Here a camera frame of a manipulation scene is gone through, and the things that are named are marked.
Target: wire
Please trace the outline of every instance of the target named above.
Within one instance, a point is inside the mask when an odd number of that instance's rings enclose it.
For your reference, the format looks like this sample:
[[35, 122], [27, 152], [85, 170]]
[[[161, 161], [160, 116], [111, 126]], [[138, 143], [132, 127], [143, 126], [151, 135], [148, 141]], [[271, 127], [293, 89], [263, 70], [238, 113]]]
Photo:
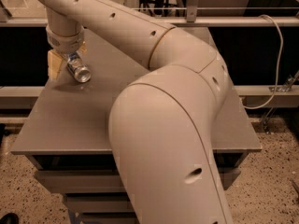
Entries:
[[268, 15], [261, 15], [260, 17], [262, 17], [264, 19], [268, 19], [271, 22], [273, 22], [273, 24], [278, 29], [278, 34], [279, 34], [279, 37], [280, 37], [280, 48], [279, 48], [278, 59], [277, 59], [277, 70], [276, 70], [275, 86], [274, 86], [272, 95], [270, 96], [270, 98], [265, 103], [263, 103], [262, 105], [253, 106], [253, 107], [243, 105], [246, 109], [258, 109], [258, 108], [263, 108], [266, 105], [268, 105], [272, 101], [272, 99], [274, 98], [274, 96], [275, 96], [275, 94], [277, 92], [277, 87], [278, 87], [278, 76], [279, 76], [280, 58], [281, 58], [281, 53], [282, 53], [282, 49], [283, 49], [283, 36], [282, 36], [282, 33], [280, 31], [280, 28], [279, 28], [278, 24], [270, 16], [268, 16]]

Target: speckled floor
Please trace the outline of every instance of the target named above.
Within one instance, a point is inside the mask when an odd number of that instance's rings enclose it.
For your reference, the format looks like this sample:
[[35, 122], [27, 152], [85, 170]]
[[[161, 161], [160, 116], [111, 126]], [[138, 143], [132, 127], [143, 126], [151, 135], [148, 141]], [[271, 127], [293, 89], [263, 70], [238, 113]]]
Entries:
[[[241, 175], [226, 190], [235, 224], [299, 224], [299, 144], [288, 119], [270, 120], [271, 134], [261, 129], [259, 119], [250, 119], [263, 145], [240, 166]], [[33, 178], [35, 167], [23, 156], [9, 153], [21, 125], [0, 119], [12, 134], [0, 148], [0, 217], [15, 212], [20, 223], [70, 223], [60, 195], [52, 195]]]

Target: cord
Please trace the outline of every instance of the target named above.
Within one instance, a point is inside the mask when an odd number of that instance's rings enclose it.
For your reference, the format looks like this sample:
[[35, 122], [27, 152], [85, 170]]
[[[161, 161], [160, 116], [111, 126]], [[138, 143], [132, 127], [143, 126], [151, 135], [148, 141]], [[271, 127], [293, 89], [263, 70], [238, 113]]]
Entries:
[[277, 87], [278, 87], [278, 76], [279, 76], [280, 58], [281, 58], [281, 53], [282, 53], [282, 49], [283, 49], [283, 36], [282, 36], [282, 33], [280, 31], [280, 28], [279, 28], [278, 24], [270, 16], [268, 16], [268, 15], [261, 15], [260, 17], [262, 17], [264, 19], [268, 19], [271, 22], [273, 22], [273, 24], [278, 29], [278, 34], [279, 34], [279, 37], [280, 37], [280, 48], [279, 48], [278, 59], [277, 59], [277, 70], [276, 70], [275, 86], [274, 86], [272, 95], [270, 96], [270, 98], [265, 103], [263, 103], [262, 105], [253, 106], [253, 107], [243, 105], [246, 109], [258, 109], [258, 108], [263, 108], [264, 106], [268, 105], [272, 101], [272, 99], [274, 98], [274, 96], [275, 96], [275, 94], [277, 92]]

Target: concrete floor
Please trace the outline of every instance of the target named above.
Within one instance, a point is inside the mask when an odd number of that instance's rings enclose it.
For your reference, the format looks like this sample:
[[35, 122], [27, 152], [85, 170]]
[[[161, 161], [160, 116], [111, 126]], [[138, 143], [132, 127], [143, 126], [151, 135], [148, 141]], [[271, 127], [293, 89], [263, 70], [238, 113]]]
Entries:
[[[12, 134], [0, 148], [0, 217], [14, 212], [20, 223], [70, 223], [60, 195], [50, 194], [34, 178], [36, 168], [9, 151], [21, 129], [17, 119], [0, 118]], [[299, 200], [291, 181], [299, 183], [299, 143], [288, 119], [270, 120], [271, 134], [250, 118], [263, 145], [240, 166], [241, 175], [225, 191], [235, 224], [299, 224]]]

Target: gray tabletop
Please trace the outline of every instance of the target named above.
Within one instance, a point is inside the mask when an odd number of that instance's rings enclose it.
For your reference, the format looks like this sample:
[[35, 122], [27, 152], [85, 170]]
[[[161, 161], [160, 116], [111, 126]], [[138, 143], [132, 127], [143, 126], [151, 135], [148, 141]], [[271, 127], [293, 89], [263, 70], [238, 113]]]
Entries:
[[[110, 108], [119, 93], [149, 71], [86, 30], [83, 61], [92, 79], [78, 84], [66, 69], [48, 81], [11, 152], [23, 155], [87, 155], [112, 152], [107, 133]], [[213, 126], [219, 152], [260, 150], [261, 146], [231, 89]]]

